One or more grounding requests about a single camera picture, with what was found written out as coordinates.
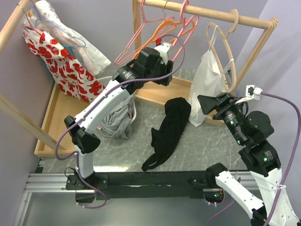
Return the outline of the black tank top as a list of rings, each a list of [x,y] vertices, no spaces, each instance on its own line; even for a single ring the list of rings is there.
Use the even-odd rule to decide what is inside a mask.
[[[191,105],[183,97],[173,98],[165,103],[166,116],[160,128],[151,129],[154,153],[143,163],[142,171],[152,170],[171,157],[185,130],[190,113]]]

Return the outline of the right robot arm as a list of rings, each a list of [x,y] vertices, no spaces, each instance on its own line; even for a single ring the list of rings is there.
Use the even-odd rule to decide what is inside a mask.
[[[230,93],[216,97],[198,96],[202,112],[207,114],[215,110],[217,113],[213,119],[223,120],[235,141],[242,146],[238,153],[255,179],[261,198],[249,192],[221,163],[207,168],[206,182],[210,187],[219,186],[228,192],[248,214],[253,226],[299,226],[301,220],[291,206],[285,180],[299,142],[301,126],[297,126],[291,157],[285,172],[282,172],[278,153],[267,140],[274,133],[269,116],[261,111],[242,114],[243,103],[259,100],[261,96],[289,103],[296,110],[297,121],[301,121],[300,110],[293,102],[252,86],[248,87],[245,98],[237,98]]]

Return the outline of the beige wooden hanger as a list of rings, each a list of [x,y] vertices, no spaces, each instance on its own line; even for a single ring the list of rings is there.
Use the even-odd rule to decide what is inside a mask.
[[[209,45],[209,49],[212,50],[213,56],[215,57],[215,60],[217,62],[219,72],[221,73],[222,86],[225,88],[225,92],[233,94],[237,84],[237,75],[234,57],[227,38],[229,34],[233,33],[238,26],[239,13],[237,9],[232,9],[230,13],[234,16],[234,22],[233,25],[228,28],[226,34],[223,33],[223,31],[217,24],[210,22],[206,26],[206,39]],[[229,62],[225,68],[222,67],[221,61],[214,47],[214,39],[216,33],[220,35],[229,58]]]

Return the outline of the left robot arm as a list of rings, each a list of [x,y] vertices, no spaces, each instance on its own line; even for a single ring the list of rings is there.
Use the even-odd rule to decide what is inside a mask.
[[[81,188],[89,189],[94,183],[93,152],[100,145],[100,139],[95,135],[97,127],[114,107],[142,88],[144,83],[169,84],[173,62],[168,57],[172,48],[166,42],[154,48],[143,48],[136,59],[116,71],[103,94],[75,117],[64,119],[75,150],[79,152],[76,171],[80,174],[77,183]]]

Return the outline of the grey tank top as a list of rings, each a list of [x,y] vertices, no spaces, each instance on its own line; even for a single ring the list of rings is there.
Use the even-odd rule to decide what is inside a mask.
[[[134,98],[132,94],[127,99],[121,101],[110,113],[104,118],[98,129],[105,137],[130,139],[132,128],[129,118],[129,102]]]

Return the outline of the pink plastic hanger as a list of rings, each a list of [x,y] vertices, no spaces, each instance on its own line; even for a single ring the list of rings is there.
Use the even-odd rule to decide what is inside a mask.
[[[180,9],[180,22],[182,23],[182,28],[178,33],[178,37],[180,38],[188,34],[186,39],[183,41],[184,45],[186,45],[186,43],[189,41],[199,23],[199,16],[193,15],[188,20],[186,20],[186,17],[183,16],[184,10],[189,5],[189,3],[189,0],[184,0]]]

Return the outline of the white sheer tank top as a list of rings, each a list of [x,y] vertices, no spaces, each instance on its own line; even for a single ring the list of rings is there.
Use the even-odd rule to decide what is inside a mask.
[[[197,99],[198,95],[215,97],[222,92],[225,92],[225,88],[222,86],[221,73],[219,72],[213,52],[208,47],[205,54],[201,57],[201,62],[190,87],[188,103],[191,105],[191,113],[189,122],[193,126],[200,126],[209,116],[202,113],[200,103]]]

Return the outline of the orange plastic hanger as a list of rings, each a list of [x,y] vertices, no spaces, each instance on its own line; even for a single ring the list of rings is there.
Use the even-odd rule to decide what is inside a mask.
[[[157,38],[162,38],[164,35],[169,34],[171,31],[173,31],[177,26],[182,26],[182,23],[180,21],[175,22],[173,16],[164,17],[164,21],[157,27],[154,34],[150,37],[148,41],[146,41],[140,50],[138,50],[138,53],[134,54],[132,59],[136,59],[138,57],[138,54],[140,51],[147,47],[147,45],[151,42],[155,43],[155,40]]]

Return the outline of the thin pink wire hanger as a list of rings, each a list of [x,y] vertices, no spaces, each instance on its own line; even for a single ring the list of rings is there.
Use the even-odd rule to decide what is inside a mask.
[[[143,4],[144,0],[138,2],[138,0],[132,1],[132,10],[133,10],[133,22],[134,22],[134,35],[126,45],[125,50],[121,52],[114,61],[116,66],[121,66],[127,60],[138,53],[138,50],[142,47],[142,30],[146,24],[163,22],[164,18],[157,18],[153,20],[148,20],[145,16]]]

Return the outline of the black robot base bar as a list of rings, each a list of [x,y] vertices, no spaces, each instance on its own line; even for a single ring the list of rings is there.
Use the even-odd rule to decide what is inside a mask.
[[[205,189],[217,189],[215,178],[227,168],[216,163],[205,171],[105,172],[95,173],[87,182],[98,188],[89,195],[89,187],[77,174],[67,177],[66,190],[78,191],[76,200],[85,201],[123,198],[189,197],[202,199]]]

